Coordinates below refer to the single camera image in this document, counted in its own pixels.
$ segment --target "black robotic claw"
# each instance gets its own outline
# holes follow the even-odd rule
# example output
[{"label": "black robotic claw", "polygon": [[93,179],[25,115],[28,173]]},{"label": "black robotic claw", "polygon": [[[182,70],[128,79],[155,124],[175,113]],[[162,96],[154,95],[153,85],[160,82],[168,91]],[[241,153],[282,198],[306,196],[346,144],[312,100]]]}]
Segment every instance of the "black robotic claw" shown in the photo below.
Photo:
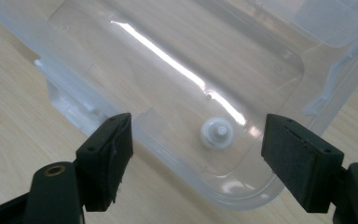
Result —
[{"label": "black robotic claw", "polygon": [[107,119],[76,152],[34,174],[29,193],[0,205],[0,223],[84,223],[87,211],[105,211],[133,154],[131,114]]},{"label": "black robotic claw", "polygon": [[267,115],[261,155],[310,213],[336,206],[333,222],[358,223],[358,163],[341,167],[344,154],[299,123]]}]

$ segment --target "screw hole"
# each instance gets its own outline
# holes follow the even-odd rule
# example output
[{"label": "screw hole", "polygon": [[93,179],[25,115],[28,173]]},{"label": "screw hole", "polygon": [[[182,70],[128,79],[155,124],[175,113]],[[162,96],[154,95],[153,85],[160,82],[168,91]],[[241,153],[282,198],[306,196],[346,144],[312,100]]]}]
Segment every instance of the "screw hole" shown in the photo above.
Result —
[{"label": "screw hole", "polygon": [[49,167],[46,171],[45,171],[45,175],[46,176],[55,176],[55,175],[59,175],[62,172],[65,171],[65,166],[63,165],[56,165],[56,166],[52,166]]}]

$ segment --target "transparent plastic container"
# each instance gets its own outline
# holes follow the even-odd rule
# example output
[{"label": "transparent plastic container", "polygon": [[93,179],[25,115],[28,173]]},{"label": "transparent plastic container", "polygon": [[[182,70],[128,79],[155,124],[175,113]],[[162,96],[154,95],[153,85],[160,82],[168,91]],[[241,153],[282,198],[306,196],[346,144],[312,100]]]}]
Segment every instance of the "transparent plastic container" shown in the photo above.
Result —
[{"label": "transparent plastic container", "polygon": [[130,111],[136,141],[230,209],[283,189],[267,113],[321,134],[358,85],[355,0],[0,0],[0,22],[78,129]]}]

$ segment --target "white knob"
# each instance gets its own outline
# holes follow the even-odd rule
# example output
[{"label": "white knob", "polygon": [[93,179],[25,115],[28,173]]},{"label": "white knob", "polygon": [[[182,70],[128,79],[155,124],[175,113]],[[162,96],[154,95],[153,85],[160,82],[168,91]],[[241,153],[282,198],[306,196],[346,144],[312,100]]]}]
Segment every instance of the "white knob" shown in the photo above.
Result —
[{"label": "white knob", "polygon": [[207,148],[223,150],[228,148],[234,140],[234,131],[227,119],[212,118],[202,125],[200,138]]}]

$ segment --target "light wood surface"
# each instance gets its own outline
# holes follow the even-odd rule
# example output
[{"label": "light wood surface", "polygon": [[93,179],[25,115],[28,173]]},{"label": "light wood surface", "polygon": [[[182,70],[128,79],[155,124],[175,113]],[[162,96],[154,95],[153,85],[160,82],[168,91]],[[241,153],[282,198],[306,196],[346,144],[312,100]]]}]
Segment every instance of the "light wood surface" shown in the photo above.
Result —
[{"label": "light wood surface", "polygon": [[[40,167],[72,161],[86,140],[50,105],[36,58],[0,24],[0,203],[27,192]],[[358,161],[358,89],[324,139],[345,152],[345,166]],[[307,214],[287,190],[252,211],[216,207],[142,146],[134,147],[117,203],[105,213],[87,213],[87,223],[331,223],[333,207],[328,215]]]}]

